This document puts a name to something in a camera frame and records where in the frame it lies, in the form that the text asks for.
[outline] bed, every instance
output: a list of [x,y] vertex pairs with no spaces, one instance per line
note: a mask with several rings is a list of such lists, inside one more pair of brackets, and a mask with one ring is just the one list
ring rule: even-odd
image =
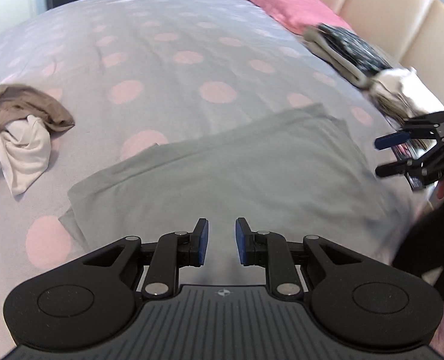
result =
[[[76,126],[52,137],[49,168],[23,195],[12,197],[0,172],[0,358],[14,346],[2,315],[7,294],[84,253],[58,217],[69,188],[91,174],[153,144],[311,103],[347,123],[368,171],[394,159],[373,148],[392,131],[382,115],[247,0],[82,0],[50,10],[0,35],[0,83],[20,82],[60,101]],[[397,225],[324,236],[387,263],[427,195],[403,178],[378,182]],[[302,240],[303,227],[291,240]]]

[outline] dark patterned garment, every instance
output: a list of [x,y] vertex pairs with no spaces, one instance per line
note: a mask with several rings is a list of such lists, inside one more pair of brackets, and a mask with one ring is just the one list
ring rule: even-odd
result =
[[367,76],[391,69],[391,65],[355,33],[326,24],[317,26],[329,46]]

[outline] folded gray cloth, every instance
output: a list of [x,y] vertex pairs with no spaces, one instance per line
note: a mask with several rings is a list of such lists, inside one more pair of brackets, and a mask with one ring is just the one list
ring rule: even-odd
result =
[[242,267],[235,221],[302,242],[319,234],[373,254],[405,222],[343,121],[320,104],[271,115],[216,136],[149,148],[73,186],[60,220],[90,250],[128,235],[155,242],[209,220],[203,268],[181,282],[259,284]]
[[[303,34],[303,43],[312,54],[331,64],[339,72],[339,74],[352,85],[360,89],[367,89],[370,86],[370,78],[373,75],[366,74],[354,63],[344,58],[341,54],[334,50],[329,45],[319,28],[308,26]],[[378,50],[373,46],[372,48],[375,49],[375,51],[381,55],[381,57],[388,60],[390,67],[398,67],[395,66],[396,64],[391,61],[391,58],[387,58],[386,55],[381,52],[381,50]]]

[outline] blue gripper pad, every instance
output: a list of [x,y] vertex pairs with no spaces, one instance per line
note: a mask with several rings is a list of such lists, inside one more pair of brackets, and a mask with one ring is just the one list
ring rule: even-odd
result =
[[410,139],[410,134],[406,131],[398,131],[385,137],[377,138],[374,146],[377,150],[387,149],[389,147],[401,145]]
[[199,239],[199,264],[204,265],[205,252],[207,251],[208,244],[208,221],[205,221],[204,229]]
[[237,250],[239,251],[240,263],[243,265],[245,264],[245,239],[242,226],[240,226],[238,219],[236,220],[236,242]]

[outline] white cloth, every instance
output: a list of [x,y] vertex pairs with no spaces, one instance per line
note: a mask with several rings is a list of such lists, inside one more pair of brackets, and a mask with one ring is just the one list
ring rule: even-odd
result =
[[415,117],[432,112],[444,111],[444,105],[426,88],[417,77],[414,68],[387,69],[373,77],[369,93],[385,98],[391,106]]
[[0,168],[13,196],[19,195],[48,167],[50,134],[40,118],[29,115],[0,131]]

